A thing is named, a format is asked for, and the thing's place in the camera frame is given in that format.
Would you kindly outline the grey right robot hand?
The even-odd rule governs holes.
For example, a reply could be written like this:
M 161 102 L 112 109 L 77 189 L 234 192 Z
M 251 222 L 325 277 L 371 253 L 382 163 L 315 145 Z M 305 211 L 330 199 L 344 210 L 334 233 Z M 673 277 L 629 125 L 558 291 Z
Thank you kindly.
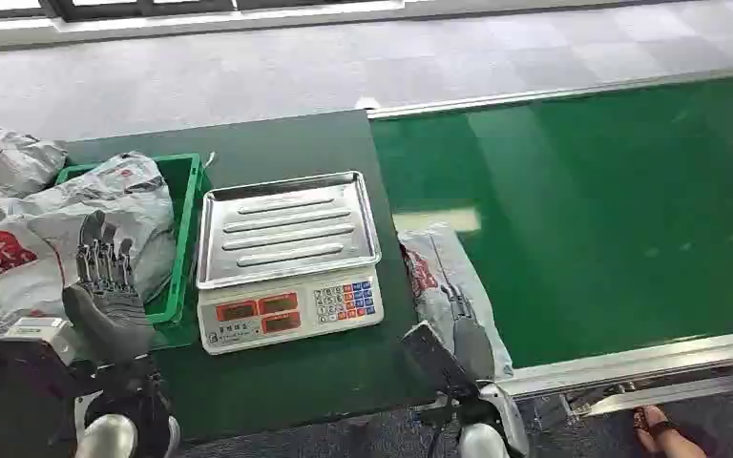
M 492 382 L 492 346 L 465 293 L 449 283 L 440 290 L 450 305 L 452 346 L 446 345 L 428 321 L 413 326 L 401 345 L 437 391 L 456 400 L 474 398 Z

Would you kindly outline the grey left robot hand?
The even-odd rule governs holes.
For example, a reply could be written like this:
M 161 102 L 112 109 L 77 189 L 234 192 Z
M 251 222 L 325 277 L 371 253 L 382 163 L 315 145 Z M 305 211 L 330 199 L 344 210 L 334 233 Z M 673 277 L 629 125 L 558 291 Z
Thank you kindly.
M 120 364 L 146 355 L 155 329 L 136 290 L 130 239 L 95 210 L 85 217 L 75 253 L 77 281 L 63 289 L 66 315 L 99 361 Z

